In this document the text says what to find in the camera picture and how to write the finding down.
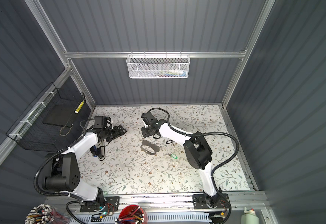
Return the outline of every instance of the gray wall panel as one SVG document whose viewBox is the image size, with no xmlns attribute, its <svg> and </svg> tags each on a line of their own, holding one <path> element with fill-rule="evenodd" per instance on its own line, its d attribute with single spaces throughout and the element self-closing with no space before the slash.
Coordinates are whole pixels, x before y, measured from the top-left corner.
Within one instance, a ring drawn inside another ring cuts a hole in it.
<svg viewBox="0 0 326 224">
<path fill-rule="evenodd" d="M 129 78 L 125 59 L 73 59 L 98 105 L 219 103 L 238 58 L 191 59 L 189 77 Z"/>
<path fill-rule="evenodd" d="M 241 51 L 263 3 L 41 1 L 68 51 Z"/>
<path fill-rule="evenodd" d="M 326 223 L 326 1 L 275 3 L 228 112 L 280 223 Z"/>
<path fill-rule="evenodd" d="M 0 0 L 0 144 L 63 69 L 26 3 Z M 23 223 L 30 209 L 44 201 L 32 180 L 45 154 L 16 146 L 0 166 L 0 223 Z"/>
<path fill-rule="evenodd" d="M 64 67 L 24 1 L 0 1 L 0 144 Z"/>
</svg>

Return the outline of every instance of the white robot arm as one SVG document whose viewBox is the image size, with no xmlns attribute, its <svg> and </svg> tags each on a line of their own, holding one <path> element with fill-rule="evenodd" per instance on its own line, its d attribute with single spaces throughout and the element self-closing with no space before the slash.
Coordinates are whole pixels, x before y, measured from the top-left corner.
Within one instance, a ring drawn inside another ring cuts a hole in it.
<svg viewBox="0 0 326 224">
<path fill-rule="evenodd" d="M 167 120 L 158 120 L 152 115 L 151 110 L 161 110 L 165 112 L 168 115 Z M 214 208 L 220 203 L 220 200 L 223 197 L 221 189 L 218 189 L 215 185 L 213 177 L 214 171 L 231 161 L 237 155 L 239 150 L 238 141 L 234 136 L 223 132 L 212 132 L 204 134 L 200 132 L 186 132 L 174 127 L 173 125 L 170 125 L 169 117 L 169 113 L 161 108 L 152 108 L 148 110 L 147 113 L 142 114 L 141 118 L 143 120 L 144 127 L 141 128 L 141 131 L 143 137 L 146 138 L 153 136 L 153 138 L 157 138 L 155 135 L 158 135 L 159 137 L 163 136 L 183 146 L 189 164 L 198 170 L 202 180 L 205 202 L 209 207 Z M 237 145 L 234 154 L 229 159 L 212 169 L 212 150 L 210 149 L 210 146 L 205 140 L 204 136 L 213 134 L 230 137 L 235 141 Z"/>
<path fill-rule="evenodd" d="M 127 131 L 121 125 L 112 127 L 109 117 L 96 116 L 90 120 L 94 120 L 94 125 L 87 130 L 84 129 L 83 134 L 75 142 L 57 153 L 50 153 L 46 156 L 46 161 L 36 173 L 34 187 L 40 194 L 71 196 L 80 201 L 90 202 L 94 210 L 100 210 L 106 204 L 103 192 L 100 188 L 93 187 L 80 179 L 77 162 L 87 150 L 90 150 L 94 156 L 103 158 L 104 151 L 96 148 L 96 144 L 103 139 L 110 142 Z M 42 188 L 55 193 L 40 189 L 38 184 L 40 174 Z"/>
<path fill-rule="evenodd" d="M 181 132 L 185 132 L 185 131 L 177 128 L 177 127 L 174 127 L 173 125 L 171 125 L 171 127 L 173 127 L 176 130 L 179 130 Z M 159 133 L 161 134 L 162 137 L 166 137 L 166 138 L 171 139 L 172 141 L 175 141 L 176 143 L 181 145 L 183 148 L 185 148 L 184 147 L 185 142 L 192 138 L 192 137 L 187 137 L 185 135 L 182 135 L 182 134 L 179 134 L 179 133 L 173 131 L 168 126 L 168 123 L 162 124 L 161 127 L 158 128 L 158 131 L 159 131 Z M 187 159 L 188 159 L 189 163 L 191 163 L 191 162 L 194 163 L 194 161 L 190 161 L 192 158 L 187 157 Z M 216 190 L 214 188 L 213 181 L 212 181 L 212 179 L 210 177 L 210 172 L 211 172 L 211 157 L 210 157 L 210 161 L 205 165 L 204 169 L 202 169 L 202 168 L 198 169 L 198 173 L 199 173 L 200 178 L 202 179 L 202 182 L 203 182 L 203 190 L 204 190 L 204 192 L 207 195 L 213 197 L 214 195 L 216 195 Z"/>
</svg>

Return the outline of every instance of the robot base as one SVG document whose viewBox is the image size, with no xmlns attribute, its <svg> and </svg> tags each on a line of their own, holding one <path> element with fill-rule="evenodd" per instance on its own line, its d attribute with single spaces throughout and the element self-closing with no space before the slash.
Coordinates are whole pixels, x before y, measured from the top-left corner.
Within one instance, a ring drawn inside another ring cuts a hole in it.
<svg viewBox="0 0 326 224">
<path fill-rule="evenodd" d="M 110 212 L 111 211 L 118 211 L 118 206 L 119 206 L 119 197 L 105 197 L 106 202 L 110 203 L 113 205 L 113 210 L 112 206 L 110 205 Z M 80 212 L 95 212 L 94 210 L 97 210 L 97 204 L 94 202 L 90 201 L 84 201 L 82 203 L 82 206 L 80 208 Z M 108 212 L 108 206 L 106 205 L 105 209 L 103 211 Z"/>
<path fill-rule="evenodd" d="M 229 200 L 229 196 L 228 194 L 223 194 L 225 196 L 226 199 Z M 196 194 L 196 195 L 192 195 L 193 197 L 193 202 L 194 202 L 194 209 L 211 209 L 205 202 L 205 195 L 203 194 Z M 223 209 L 224 206 L 222 205 L 222 203 L 219 203 L 215 208 L 216 209 Z"/>
</svg>

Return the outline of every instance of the floral table surface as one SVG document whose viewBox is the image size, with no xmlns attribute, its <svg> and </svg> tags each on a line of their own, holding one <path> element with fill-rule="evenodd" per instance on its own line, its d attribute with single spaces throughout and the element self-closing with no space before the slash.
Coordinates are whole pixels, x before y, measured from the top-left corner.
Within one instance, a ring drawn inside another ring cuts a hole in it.
<svg viewBox="0 0 326 224">
<path fill-rule="evenodd" d="M 141 151 L 144 139 L 140 128 L 142 113 L 154 106 L 97 107 L 94 116 L 109 116 L 112 125 L 127 130 L 106 147 L 106 159 L 99 161 L 89 151 L 79 160 L 81 179 L 103 189 L 105 194 L 146 194 L 166 192 L 197 192 L 203 185 L 196 169 L 187 162 L 184 149 L 177 143 L 166 144 L 167 138 L 145 138 L 160 146 L 155 155 Z M 227 132 L 218 105 L 159 106 L 170 113 L 170 123 L 177 128 L 195 133 Z M 159 119 L 166 114 L 153 110 Z M 206 136 L 213 154 L 213 167 L 228 159 L 234 152 L 232 141 L 224 136 Z M 173 159 L 166 154 L 175 154 Z M 249 190 L 238 158 L 219 168 L 214 174 L 218 187 L 223 191 Z"/>
</svg>

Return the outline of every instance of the white bottle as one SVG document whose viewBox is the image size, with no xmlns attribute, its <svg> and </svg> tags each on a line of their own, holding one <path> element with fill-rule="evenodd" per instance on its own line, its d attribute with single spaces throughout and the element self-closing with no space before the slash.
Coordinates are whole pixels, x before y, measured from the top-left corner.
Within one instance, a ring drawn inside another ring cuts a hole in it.
<svg viewBox="0 0 326 224">
<path fill-rule="evenodd" d="M 259 224 L 259 218 L 256 216 L 254 209 L 247 211 L 245 207 L 244 213 L 241 216 L 241 224 Z"/>
</svg>

